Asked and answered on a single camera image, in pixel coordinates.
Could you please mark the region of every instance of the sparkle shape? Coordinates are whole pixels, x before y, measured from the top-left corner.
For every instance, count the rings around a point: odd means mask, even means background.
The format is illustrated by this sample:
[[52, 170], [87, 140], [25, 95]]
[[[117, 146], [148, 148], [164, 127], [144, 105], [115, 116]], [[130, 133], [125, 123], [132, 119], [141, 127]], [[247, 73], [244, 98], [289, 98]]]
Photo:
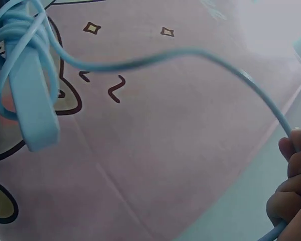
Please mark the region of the sparkle shape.
[[120, 100], [113, 94], [113, 92], [119, 88], [122, 88], [126, 84], [126, 80], [121, 75], [118, 76], [121, 79], [121, 83], [109, 88], [108, 94], [116, 103], [120, 103]]
[[165, 27], [162, 28], [161, 34], [166, 35], [166, 36], [175, 37], [174, 36], [174, 30], [173, 29], [167, 29]]
[[97, 35], [98, 30], [101, 29], [101, 26], [95, 25], [92, 22], [88, 22], [86, 27], [84, 28], [84, 32], [89, 32], [94, 35]]
[[89, 74], [90, 71], [86, 71], [86, 70], [83, 70], [83, 71], [79, 71], [79, 76], [80, 78], [82, 78], [85, 82], [89, 83], [90, 82], [90, 79], [88, 79], [88, 77], [86, 76], [86, 74]]

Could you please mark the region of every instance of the light blue cable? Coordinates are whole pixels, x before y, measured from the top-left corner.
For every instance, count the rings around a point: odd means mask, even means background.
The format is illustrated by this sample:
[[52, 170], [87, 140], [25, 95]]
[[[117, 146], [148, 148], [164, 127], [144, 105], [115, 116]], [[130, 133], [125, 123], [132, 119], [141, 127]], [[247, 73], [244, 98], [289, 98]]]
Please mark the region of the light blue cable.
[[[57, 72], [54, 68], [54, 63], [49, 53], [49, 43], [52, 47], [56, 50], [56, 52], [60, 55], [62, 59], [64, 59], [70, 65], [81, 69], [87, 70], [92, 72], [118, 72], [118, 71], [127, 71], [136, 68], [142, 68], [146, 66], [150, 66], [152, 64], [160, 63], [163, 61], [168, 61], [175, 57], [180, 57], [184, 55], [195, 55], [198, 57], [202, 57], [205, 59], [210, 60], [213, 63], [220, 65], [221, 67], [225, 68], [226, 70], [230, 71], [234, 75], [238, 76], [242, 81], [244, 81], [253, 91], [258, 94], [262, 100], [266, 103], [266, 105], [270, 108], [273, 112], [275, 117], [278, 119], [279, 123], [283, 127], [286, 134], [289, 136], [291, 132], [291, 127], [289, 126], [287, 120], [285, 119], [284, 115], [281, 111], [276, 107], [273, 101], [266, 95], [266, 93], [260, 89], [253, 81], [252, 77], [249, 76], [245, 71], [238, 70], [231, 66], [230, 64], [226, 63], [219, 57], [210, 54], [202, 49], [197, 48], [182, 48], [176, 50], [170, 50], [163, 53], [155, 54], [149, 57], [139, 58], [123, 63], [117, 64], [96, 64], [96, 63], [85, 63], [75, 59], [74, 57], [70, 56], [64, 49], [60, 46], [58, 41], [55, 39], [54, 33], [51, 29], [51, 26], [48, 22], [48, 19], [45, 14], [45, 9], [41, 5], [39, 0], [31, 0], [31, 2], [36, 7], [39, 16], [37, 18], [41, 18], [39, 20], [34, 20], [33, 17], [26, 16], [17, 12], [9, 11], [10, 8], [23, 2], [24, 0], [10, 0], [7, 4], [5, 4], [0, 9], [0, 23], [7, 19], [15, 19], [20, 20], [23, 22], [15, 22], [11, 23], [10, 25], [5, 25], [0, 28], [0, 41], [6, 39], [15, 39], [19, 41], [17, 47], [20, 48], [13, 52], [13, 54], [7, 59], [6, 61], [0, 55], [0, 114], [8, 119], [16, 119], [16, 113], [6, 110], [2, 103], [1, 103], [1, 92], [4, 86], [4, 82], [9, 74], [9, 70], [13, 66], [14, 60], [19, 56], [19, 52], [22, 48], [24, 48], [27, 44], [36, 48], [40, 54], [41, 61], [44, 62], [44, 66], [47, 67], [49, 78], [51, 82], [51, 98], [52, 101], [55, 102], [58, 96], [58, 89], [59, 89], [59, 82], [56, 78]], [[40, 28], [41, 21], [43, 21], [44, 28]], [[259, 239], [259, 241], [272, 241], [275, 240], [279, 234], [284, 230], [286, 227], [285, 222], [282, 222], [277, 227], [275, 227], [272, 231], [266, 234], [264, 237]]]

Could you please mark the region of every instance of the light blue surface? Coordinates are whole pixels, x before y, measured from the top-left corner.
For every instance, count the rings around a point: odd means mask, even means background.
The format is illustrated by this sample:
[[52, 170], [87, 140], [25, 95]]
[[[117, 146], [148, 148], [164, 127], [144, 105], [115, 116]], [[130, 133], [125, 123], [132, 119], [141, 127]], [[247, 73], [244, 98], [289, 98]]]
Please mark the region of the light blue surface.
[[[301, 92], [286, 117], [291, 126], [301, 127]], [[257, 240], [268, 232], [266, 202], [286, 179], [287, 162], [277, 146], [284, 136], [278, 126], [236, 182], [174, 241]]]

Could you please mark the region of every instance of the squiggle line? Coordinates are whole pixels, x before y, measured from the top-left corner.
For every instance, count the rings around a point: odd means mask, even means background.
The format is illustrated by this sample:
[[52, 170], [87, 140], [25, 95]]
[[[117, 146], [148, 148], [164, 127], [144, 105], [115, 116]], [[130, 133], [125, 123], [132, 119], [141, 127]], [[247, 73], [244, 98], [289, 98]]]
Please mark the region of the squiggle line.
[[126, 84], [126, 80], [124, 79], [124, 77], [122, 77], [121, 75], [118, 76], [121, 79], [121, 83], [113, 86], [112, 88], [110, 88], [108, 90], [108, 94], [109, 96], [116, 102], [116, 103], [120, 103], [120, 100], [113, 94], [113, 92], [119, 88], [122, 88], [125, 84]]

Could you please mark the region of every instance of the light blue plug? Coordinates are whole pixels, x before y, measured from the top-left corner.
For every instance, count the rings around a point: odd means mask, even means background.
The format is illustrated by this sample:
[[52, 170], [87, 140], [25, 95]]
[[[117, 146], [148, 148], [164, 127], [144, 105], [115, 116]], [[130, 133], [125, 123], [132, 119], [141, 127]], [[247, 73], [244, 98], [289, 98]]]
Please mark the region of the light blue plug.
[[[27, 6], [17, 5], [13, 10], [24, 13]], [[16, 44], [16, 41], [5, 41], [7, 58]], [[34, 152], [58, 143], [59, 122], [36, 49], [25, 47], [9, 73], [9, 80], [18, 122], [29, 150]]]

